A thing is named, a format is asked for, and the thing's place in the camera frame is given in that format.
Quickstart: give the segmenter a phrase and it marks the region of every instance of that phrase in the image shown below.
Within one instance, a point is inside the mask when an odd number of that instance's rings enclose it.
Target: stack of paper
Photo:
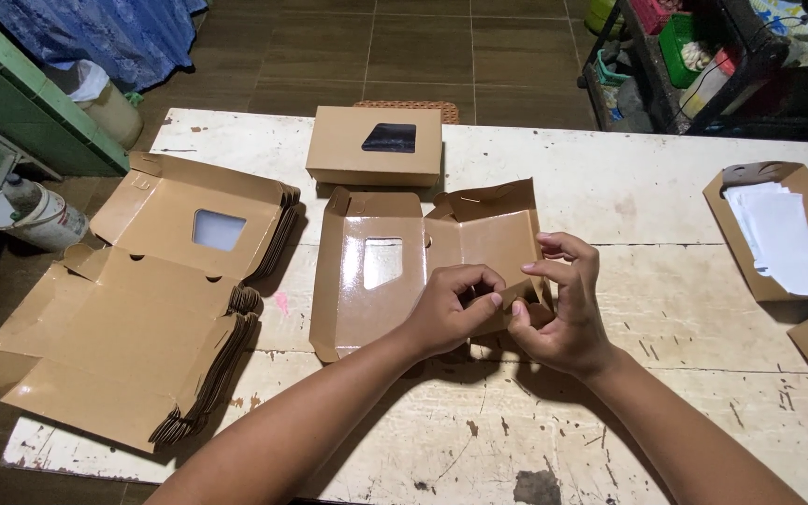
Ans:
[[[808,296],[808,224],[802,195],[777,182],[724,191],[750,251],[753,267],[788,293]]]

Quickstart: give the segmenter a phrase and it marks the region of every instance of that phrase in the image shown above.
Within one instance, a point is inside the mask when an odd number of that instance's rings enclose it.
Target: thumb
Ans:
[[[532,318],[529,316],[529,309],[520,300],[512,303],[510,310],[512,318],[510,325],[507,326],[507,331],[516,343],[523,347],[525,344],[531,344],[533,336],[537,330],[532,328]]]
[[[504,300],[500,293],[488,293],[476,298],[476,301],[463,309],[461,314],[466,329],[472,332],[479,325],[488,321],[488,318],[493,316],[503,303]]]

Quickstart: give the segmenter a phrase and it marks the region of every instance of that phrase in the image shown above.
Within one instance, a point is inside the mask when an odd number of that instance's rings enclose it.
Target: blue curtain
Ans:
[[[190,13],[205,0],[0,0],[0,22],[39,61],[67,68],[88,59],[123,92],[192,65]]]

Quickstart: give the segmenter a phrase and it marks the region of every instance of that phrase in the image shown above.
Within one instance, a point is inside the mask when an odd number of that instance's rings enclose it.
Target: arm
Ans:
[[[513,338],[537,361],[575,375],[625,424],[680,505],[802,505],[787,484],[607,339],[595,287],[598,252],[575,236],[539,234],[548,260],[522,270],[557,283],[558,314],[535,330],[513,303]],[[567,265],[556,259],[569,261]]]
[[[455,349],[495,313],[501,304],[495,292],[465,310],[458,301],[458,294],[480,284],[505,287],[484,265],[437,269],[401,326],[232,423],[146,504],[286,503],[401,374]]]

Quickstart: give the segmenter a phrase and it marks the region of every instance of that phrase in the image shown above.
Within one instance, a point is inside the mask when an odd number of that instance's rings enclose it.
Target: forearm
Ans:
[[[396,330],[308,376],[235,421],[149,503],[272,504],[292,498],[424,356]]]
[[[735,439],[624,350],[586,380],[616,413],[680,505],[799,505],[804,501]]]

